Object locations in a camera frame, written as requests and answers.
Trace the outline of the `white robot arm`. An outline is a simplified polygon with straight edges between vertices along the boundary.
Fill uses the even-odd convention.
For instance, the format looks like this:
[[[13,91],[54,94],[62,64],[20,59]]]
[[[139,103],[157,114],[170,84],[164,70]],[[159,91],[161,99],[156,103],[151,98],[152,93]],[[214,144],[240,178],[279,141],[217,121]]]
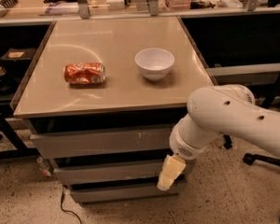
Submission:
[[[247,155],[245,159],[280,166],[280,112],[255,105],[253,93],[242,85],[203,87],[188,98],[188,114],[172,129],[169,138],[173,154],[164,160],[157,188],[168,190],[208,143],[230,135],[272,154],[270,158]]]

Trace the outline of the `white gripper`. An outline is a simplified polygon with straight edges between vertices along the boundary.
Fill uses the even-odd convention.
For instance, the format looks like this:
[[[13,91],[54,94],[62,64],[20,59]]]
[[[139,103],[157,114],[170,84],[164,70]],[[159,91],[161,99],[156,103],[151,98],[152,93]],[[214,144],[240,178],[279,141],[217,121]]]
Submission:
[[[192,147],[182,139],[178,131],[178,125],[172,129],[169,146],[174,155],[167,155],[163,162],[157,184],[157,188],[162,191],[169,190],[175,180],[182,174],[186,168],[184,160],[194,160],[204,152],[204,147]]]

